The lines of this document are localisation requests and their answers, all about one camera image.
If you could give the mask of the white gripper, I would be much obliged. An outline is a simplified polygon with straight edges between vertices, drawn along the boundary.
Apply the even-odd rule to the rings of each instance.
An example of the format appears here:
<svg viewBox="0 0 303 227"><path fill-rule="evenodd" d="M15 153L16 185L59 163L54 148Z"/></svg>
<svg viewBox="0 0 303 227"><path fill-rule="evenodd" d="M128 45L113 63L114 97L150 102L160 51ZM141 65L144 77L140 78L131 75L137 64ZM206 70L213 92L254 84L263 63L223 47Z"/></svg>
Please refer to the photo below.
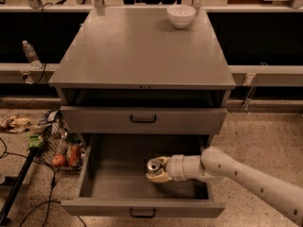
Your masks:
<svg viewBox="0 0 303 227"><path fill-rule="evenodd" d="M183 170L184 155L173 155L171 157L158 157L151 159L151 168L164 167L166 171L159 174L147 173L146 177L153 183L167 183L169 181L181 182L187 178Z"/></svg>

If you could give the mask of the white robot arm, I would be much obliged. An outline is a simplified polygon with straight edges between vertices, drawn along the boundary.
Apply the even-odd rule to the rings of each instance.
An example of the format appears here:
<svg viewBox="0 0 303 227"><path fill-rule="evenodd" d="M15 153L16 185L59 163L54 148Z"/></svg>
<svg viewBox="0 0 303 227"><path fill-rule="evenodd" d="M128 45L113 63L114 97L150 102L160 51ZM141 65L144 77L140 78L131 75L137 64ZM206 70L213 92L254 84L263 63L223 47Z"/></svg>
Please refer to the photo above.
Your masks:
<svg viewBox="0 0 303 227"><path fill-rule="evenodd" d="M303 189L262 171L244 165L218 148L202 150L200 155L161 156L147 162L146 177L153 183L197 180L215 183L228 178L303 227Z"/></svg>

